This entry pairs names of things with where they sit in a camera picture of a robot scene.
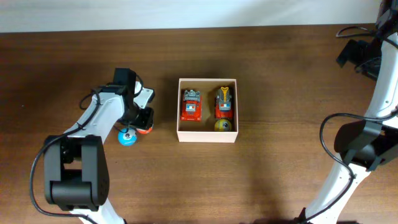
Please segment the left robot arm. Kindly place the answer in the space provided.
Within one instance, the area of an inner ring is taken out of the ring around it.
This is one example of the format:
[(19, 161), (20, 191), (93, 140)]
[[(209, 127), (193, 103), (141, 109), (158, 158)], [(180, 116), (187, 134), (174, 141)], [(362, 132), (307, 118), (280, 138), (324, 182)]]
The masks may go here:
[(39, 152), (44, 158), (44, 194), (57, 205), (60, 217), (83, 223), (125, 223), (111, 205), (110, 179), (104, 142), (117, 123), (124, 146), (137, 140), (137, 132), (153, 127), (154, 110), (147, 106), (155, 91), (144, 87), (129, 68), (116, 68), (112, 82), (89, 95), (91, 102), (80, 119), (59, 136), (49, 136)]

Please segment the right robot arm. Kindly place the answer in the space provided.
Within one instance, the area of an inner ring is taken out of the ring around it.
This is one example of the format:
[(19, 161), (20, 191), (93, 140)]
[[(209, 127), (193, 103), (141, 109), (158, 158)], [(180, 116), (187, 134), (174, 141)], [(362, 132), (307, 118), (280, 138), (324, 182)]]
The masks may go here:
[(358, 33), (337, 38), (349, 41), (336, 59), (339, 66), (354, 64), (358, 73), (376, 81), (365, 115), (335, 113), (320, 126), (320, 143), (326, 146), (323, 129), (332, 118), (353, 118), (338, 130), (334, 150), (325, 152), (333, 167), (316, 199), (302, 209), (295, 223), (338, 223), (348, 200), (378, 166), (397, 158), (397, 0), (383, 1), (373, 30), (357, 27)]

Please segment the red toy fire truck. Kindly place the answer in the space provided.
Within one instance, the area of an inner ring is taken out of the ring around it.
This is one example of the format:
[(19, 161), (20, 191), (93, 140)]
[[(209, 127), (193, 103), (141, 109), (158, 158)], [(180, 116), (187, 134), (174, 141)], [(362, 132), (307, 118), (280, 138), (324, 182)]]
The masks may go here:
[(182, 121), (201, 121), (202, 97), (199, 91), (184, 90), (180, 119)]

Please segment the red toy truck yellow ladder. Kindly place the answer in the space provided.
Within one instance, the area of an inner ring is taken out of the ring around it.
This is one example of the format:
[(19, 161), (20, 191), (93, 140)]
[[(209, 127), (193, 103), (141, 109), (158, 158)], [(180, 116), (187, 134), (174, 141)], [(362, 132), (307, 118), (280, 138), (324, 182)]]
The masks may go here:
[(233, 98), (228, 86), (221, 86), (215, 97), (215, 118), (227, 119), (232, 121), (233, 113)]

